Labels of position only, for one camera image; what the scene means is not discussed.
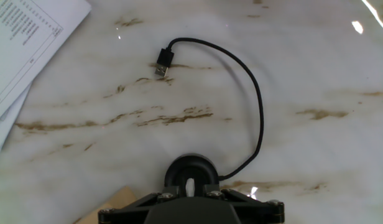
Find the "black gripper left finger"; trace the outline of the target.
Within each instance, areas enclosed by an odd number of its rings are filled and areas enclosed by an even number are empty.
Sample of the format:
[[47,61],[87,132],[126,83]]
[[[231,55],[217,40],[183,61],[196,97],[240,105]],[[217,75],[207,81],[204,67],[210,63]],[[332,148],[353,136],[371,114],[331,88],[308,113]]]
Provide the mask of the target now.
[[151,193],[123,208],[104,208],[98,212],[99,224],[143,224],[157,205],[179,198],[179,186],[165,187],[163,192]]

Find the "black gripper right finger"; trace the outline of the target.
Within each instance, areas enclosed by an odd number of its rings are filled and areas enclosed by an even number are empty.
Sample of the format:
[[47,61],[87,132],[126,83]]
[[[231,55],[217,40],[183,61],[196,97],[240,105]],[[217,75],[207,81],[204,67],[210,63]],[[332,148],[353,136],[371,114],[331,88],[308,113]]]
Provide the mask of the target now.
[[219,185],[204,185],[203,195],[224,202],[240,223],[284,223],[284,203],[279,200],[261,202],[233,189],[220,189]]

